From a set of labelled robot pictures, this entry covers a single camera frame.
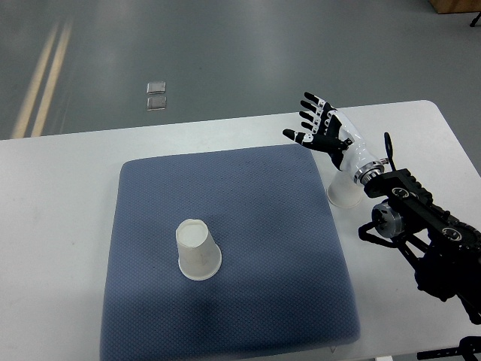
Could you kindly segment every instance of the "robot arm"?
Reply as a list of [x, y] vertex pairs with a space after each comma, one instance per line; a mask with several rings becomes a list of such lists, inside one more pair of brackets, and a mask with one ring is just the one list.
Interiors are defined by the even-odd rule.
[[[387, 133], [392, 171], [384, 173], [384, 163], [369, 152], [344, 114], [312, 94], [304, 95], [312, 103], [301, 102], [310, 111], [300, 113], [309, 120], [301, 125], [312, 133], [285, 129], [283, 134], [311, 150], [328, 153], [333, 164], [364, 186], [370, 198], [387, 197], [374, 206], [372, 222], [359, 228], [360, 239], [399, 249], [414, 268], [420, 290], [442, 301], [458, 296], [471, 322], [481, 324], [481, 233], [436, 206], [432, 194], [407, 169], [396, 170]], [[370, 234], [371, 229], [382, 238]], [[428, 230], [429, 244], [415, 236], [423, 229]], [[424, 256], [416, 257], [408, 244]]]

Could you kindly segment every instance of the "gray floor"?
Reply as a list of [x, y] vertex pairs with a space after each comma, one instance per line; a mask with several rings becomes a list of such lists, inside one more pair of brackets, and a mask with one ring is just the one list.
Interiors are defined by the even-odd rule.
[[[427, 0], [2, 1], [0, 139], [49, 32], [59, 24], [55, 50], [72, 20], [43, 135], [293, 112], [304, 91], [337, 107], [427, 99], [480, 172], [475, 15], [437, 15]], [[167, 82], [165, 111], [146, 111], [152, 80]]]

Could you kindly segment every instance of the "blue foam pad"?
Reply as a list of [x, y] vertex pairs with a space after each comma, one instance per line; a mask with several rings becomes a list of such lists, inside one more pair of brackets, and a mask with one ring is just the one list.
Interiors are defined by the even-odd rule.
[[[222, 250], [185, 278], [175, 230], [201, 219]], [[104, 294], [101, 359], [278, 353], [359, 335], [319, 173], [297, 144], [127, 162]]]

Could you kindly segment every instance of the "upside-down cup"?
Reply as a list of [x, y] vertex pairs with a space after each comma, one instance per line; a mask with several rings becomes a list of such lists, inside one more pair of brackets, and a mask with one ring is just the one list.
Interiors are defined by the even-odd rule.
[[346, 171], [337, 171], [327, 191], [330, 203], [341, 208], [355, 207], [363, 194], [362, 187], [355, 184]]
[[207, 280], [219, 271], [222, 254], [207, 225], [201, 220], [184, 220], [175, 231], [179, 268], [194, 281]]

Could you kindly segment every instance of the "floor marking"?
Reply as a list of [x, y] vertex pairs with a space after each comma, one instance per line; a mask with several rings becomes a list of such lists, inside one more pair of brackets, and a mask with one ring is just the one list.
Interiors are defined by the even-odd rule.
[[58, 28], [58, 24], [55, 24], [50, 30], [47, 41], [45, 41], [44, 48], [41, 51], [40, 57], [37, 61], [37, 66], [35, 67], [32, 79], [30, 80], [29, 88], [27, 89], [22, 106], [20, 107], [20, 112], [18, 113], [17, 121], [15, 122], [15, 127], [12, 131], [11, 138], [23, 138], [25, 136], [30, 116], [32, 115], [32, 109], [37, 98], [38, 90], [40, 88], [42, 79], [44, 78], [50, 53], [52, 52], [53, 41], [55, 40]]
[[60, 71], [62, 70], [63, 60], [67, 51], [68, 41], [72, 30], [72, 21], [65, 23], [62, 34], [60, 35], [55, 56], [53, 57], [50, 73], [48, 74], [47, 84], [45, 84], [44, 94], [40, 106], [38, 107], [37, 117], [32, 130], [32, 137], [40, 137], [44, 130], [45, 120], [47, 119], [50, 103], [52, 102], [53, 92], [55, 90]]

